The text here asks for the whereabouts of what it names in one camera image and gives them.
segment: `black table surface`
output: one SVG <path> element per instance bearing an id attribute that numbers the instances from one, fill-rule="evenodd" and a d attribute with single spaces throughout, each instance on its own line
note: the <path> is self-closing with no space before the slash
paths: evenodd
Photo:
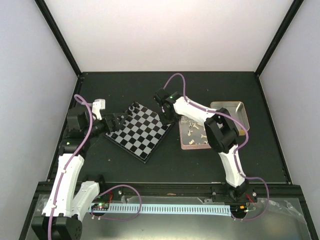
<path id="1" fill-rule="evenodd" d="M 173 72 L 85 73 L 80 95 L 88 102 L 105 99 L 109 113 L 126 110 L 133 101 L 157 112 L 153 99 Z M 286 183 L 281 153 L 253 72 L 183 72 L 186 95 L 204 106 L 213 101 L 241 101 L 249 120 L 249 142 L 239 151 L 242 168 L 249 177 L 268 183 Z M 182 92 L 176 76 L 168 85 L 170 93 Z M 179 125 L 162 140 L 149 161 L 141 161 L 103 136 L 93 138 L 79 180 L 103 174 L 107 182 L 120 183 L 224 183 L 225 171 L 212 149 L 182 150 Z"/>

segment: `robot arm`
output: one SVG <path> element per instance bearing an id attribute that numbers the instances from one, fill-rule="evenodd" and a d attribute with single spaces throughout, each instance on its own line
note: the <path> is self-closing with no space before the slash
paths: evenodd
<path id="1" fill-rule="evenodd" d="M 163 88 L 156 92 L 154 99 L 162 109 L 159 113 L 159 118 L 162 124 L 177 122 L 183 115 L 205 127 L 209 145 L 213 150 L 218 152 L 221 158 L 229 189 L 233 191 L 233 196 L 241 196 L 246 190 L 247 182 L 238 172 L 234 158 L 234 150 L 238 147 L 237 138 L 239 136 L 239 132 L 232 120 L 208 112 L 208 110 L 213 110 L 215 112 L 230 115 L 228 110 L 225 108 L 221 108 L 219 110 L 208 108 L 190 99 L 186 101 L 179 93 L 175 92 L 170 95 Z M 241 174 L 245 176 L 241 167 L 238 152 L 236 152 L 236 159 Z"/>
<path id="2" fill-rule="evenodd" d="M 94 122 L 90 137 L 98 136 L 100 133 L 118 131 L 128 118 L 127 113 L 105 113 L 105 100 L 97 99 L 92 104 L 92 115 Z M 90 179 L 81 184 L 79 192 L 74 197 L 75 188 L 81 167 L 84 164 L 86 153 L 90 142 L 87 141 L 67 166 L 64 167 L 75 150 L 88 133 L 89 117 L 84 106 L 71 108 L 67 113 L 68 132 L 62 139 L 58 149 L 58 170 L 54 180 L 53 188 L 46 203 L 42 216 L 32 219 L 31 227 L 39 240 L 48 239 L 48 223 L 52 209 L 53 220 L 51 237 L 52 240 L 76 240 L 80 239 L 82 233 L 82 220 L 95 197 L 104 192 L 105 180 L 102 175 Z"/>

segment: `purple cable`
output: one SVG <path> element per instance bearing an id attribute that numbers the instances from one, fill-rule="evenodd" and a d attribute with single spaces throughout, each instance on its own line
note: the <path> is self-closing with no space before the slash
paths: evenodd
<path id="1" fill-rule="evenodd" d="M 231 216 L 234 218 L 234 220 L 240 220 L 240 221 L 252 221 L 252 220 L 256 220 L 258 218 L 260 218 L 263 214 L 265 214 L 265 212 L 267 211 L 268 209 L 268 205 L 269 205 L 269 201 L 270 201 L 270 196 L 269 196 L 269 188 L 268 188 L 268 185 L 266 183 L 265 180 L 263 180 L 261 177 L 258 177 L 258 176 L 253 176 L 253 177 L 249 177 L 249 176 L 244 176 L 241 171 L 240 171 L 240 167 L 239 167 L 239 164 L 238 164 L 238 161 L 237 161 L 237 156 L 236 156 L 236 152 L 241 149 L 242 147 L 244 147 L 247 142 L 249 141 L 249 134 L 248 134 L 248 131 L 246 130 L 246 128 L 236 119 L 234 119 L 233 117 L 227 115 L 227 114 L 224 114 L 222 112 L 218 112 L 218 111 L 214 111 L 214 110 L 206 110 L 205 108 L 193 103 L 192 101 L 188 101 L 188 98 L 186 96 L 186 80 L 185 80 L 185 77 L 181 74 L 181 73 L 175 73 L 173 74 L 169 79 L 168 81 L 166 81 L 163 89 L 165 89 L 168 85 L 168 83 L 171 81 L 171 79 L 175 76 L 181 76 L 182 78 L 182 81 L 183 81 L 183 97 L 184 97 L 184 100 L 190 104 L 191 106 L 199 109 L 199 110 L 202 110 L 204 112 L 208 112 L 208 113 L 211 113 L 211 114 L 217 114 L 217 115 L 220 115 L 220 116 L 223 116 L 225 118 L 228 118 L 232 121 L 234 121 L 235 123 L 237 123 L 244 131 L 245 133 L 245 141 L 240 145 L 238 146 L 235 150 L 234 150 L 234 161 L 235 161 L 235 166 L 236 166 L 236 169 L 238 171 L 238 173 L 240 174 L 241 177 L 243 177 L 244 179 L 247 179 L 247 180 L 260 180 L 261 182 L 263 182 L 264 186 L 265 186 L 265 190 L 266 190 L 266 197 L 267 197 L 267 200 L 266 200 L 266 206 L 263 210 L 262 213 L 260 213 L 258 216 L 255 216 L 253 218 L 249 218 L 249 219 L 241 219 L 241 218 L 236 218 L 232 213 L 231 213 Z"/>
<path id="2" fill-rule="evenodd" d="M 86 141 L 88 140 L 89 138 L 89 135 L 91 133 L 91 130 L 92 130 L 92 124 L 93 124 L 93 118 L 92 118 L 92 113 L 91 113 L 91 110 L 90 110 L 90 107 L 88 105 L 88 103 L 86 102 L 86 100 L 78 95 L 78 94 L 75 94 L 74 95 L 74 99 L 82 104 L 82 105 L 85 105 L 86 106 L 86 109 L 88 110 L 88 113 L 89 113 L 89 129 L 88 129 L 88 132 L 87 134 L 85 135 L 83 141 L 81 142 L 81 144 L 78 146 L 78 148 L 74 151 L 74 153 L 71 155 L 70 159 L 66 162 L 66 164 L 64 165 L 64 168 L 63 170 L 66 170 L 69 163 L 71 162 L 71 160 L 74 158 L 74 156 L 80 151 L 80 149 L 83 147 L 83 145 L 86 143 Z M 56 189 L 55 189 L 55 193 L 54 193 L 54 197 L 53 197 L 53 205 L 56 205 L 57 203 L 57 197 L 58 197 L 58 192 L 59 192 L 59 188 L 60 188 L 60 185 L 61 185 L 61 182 L 62 182 L 62 178 L 64 176 L 64 173 L 62 172 L 61 175 L 60 175 L 60 178 L 59 178 L 59 181 L 56 185 Z M 52 220 L 53 220 L 53 217 L 54 217 L 54 212 L 55 212 L 55 208 L 52 208 L 51 209 L 51 213 L 50 213 L 50 217 L 49 217 L 49 223 L 48 223 L 48 240 L 52 240 L 51 238 L 51 228 L 52 228 Z"/>
<path id="3" fill-rule="evenodd" d="M 126 222 L 126 221 L 130 221 L 130 220 L 132 220 L 132 219 L 135 219 L 135 218 L 139 215 L 139 213 L 140 213 L 140 211 L 141 211 L 141 208 L 142 208 L 142 199 L 141 199 L 141 196 L 140 196 L 139 192 L 138 192 L 134 187 L 132 187 L 132 186 L 129 186 L 129 185 L 126 185 L 126 184 L 121 184 L 121 185 L 113 186 L 113 187 L 111 187 L 110 189 L 108 189 L 107 191 L 104 191 L 103 193 L 101 193 L 101 194 L 99 194 L 98 196 L 96 196 L 95 199 L 97 199 L 97 198 L 99 198 L 99 197 L 107 194 L 108 192 L 110 192 L 110 191 L 112 191 L 112 190 L 114 190 L 114 189 L 116 189 L 116 188 L 120 188 L 120 187 L 132 189 L 132 190 L 137 194 L 137 196 L 138 196 L 138 198 L 139 198 L 139 209 L 138 209 L 138 211 L 136 212 L 136 214 L 135 214 L 134 216 L 129 217 L 129 218 L 121 219 L 121 218 L 110 218 L 110 217 L 102 217 L 102 216 L 100 216 L 100 217 L 99 217 L 100 219 Z M 93 214 L 93 209 L 92 209 L 92 211 L 91 211 L 91 215 L 92 215 L 93 218 L 95 217 L 94 214 Z"/>
<path id="4" fill-rule="evenodd" d="M 186 80 L 185 80 L 185 77 L 181 74 L 181 73 L 175 73 L 173 74 L 169 79 L 168 81 L 166 81 L 163 89 L 166 89 L 167 85 L 170 83 L 171 79 L 173 79 L 175 76 L 180 76 L 182 78 L 182 81 L 183 81 L 183 97 L 184 97 L 184 100 L 187 102 L 188 99 L 187 99 L 187 96 L 186 96 Z"/>

